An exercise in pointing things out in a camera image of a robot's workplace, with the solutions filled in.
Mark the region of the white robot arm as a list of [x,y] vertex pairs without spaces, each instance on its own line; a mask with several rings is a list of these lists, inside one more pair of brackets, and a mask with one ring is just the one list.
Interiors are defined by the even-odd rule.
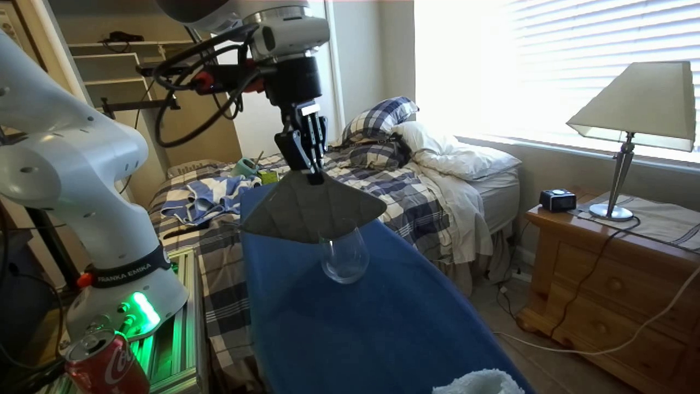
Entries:
[[[157,0],[173,20],[199,29],[213,46],[248,47],[238,88],[273,83],[296,142],[320,97],[310,50],[330,40],[307,0]],[[97,112],[56,86],[9,35],[0,35],[0,123],[24,138],[0,151],[2,195],[55,213],[94,258],[92,283],[68,311],[75,341],[92,333],[141,340],[189,303],[145,207],[115,183],[147,162],[141,131]]]

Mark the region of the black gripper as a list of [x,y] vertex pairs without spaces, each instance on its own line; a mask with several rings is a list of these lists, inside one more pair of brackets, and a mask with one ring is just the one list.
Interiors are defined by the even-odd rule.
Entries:
[[282,110],[278,151],[293,171],[310,171],[310,183],[323,183],[327,119],[316,100],[293,103]]

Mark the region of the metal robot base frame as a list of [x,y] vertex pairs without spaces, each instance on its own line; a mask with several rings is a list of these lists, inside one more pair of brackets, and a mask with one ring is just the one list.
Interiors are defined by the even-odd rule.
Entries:
[[150,394],[208,394],[199,255],[193,249],[180,249],[170,260],[189,292],[189,303],[150,336],[135,341],[133,352],[147,373]]

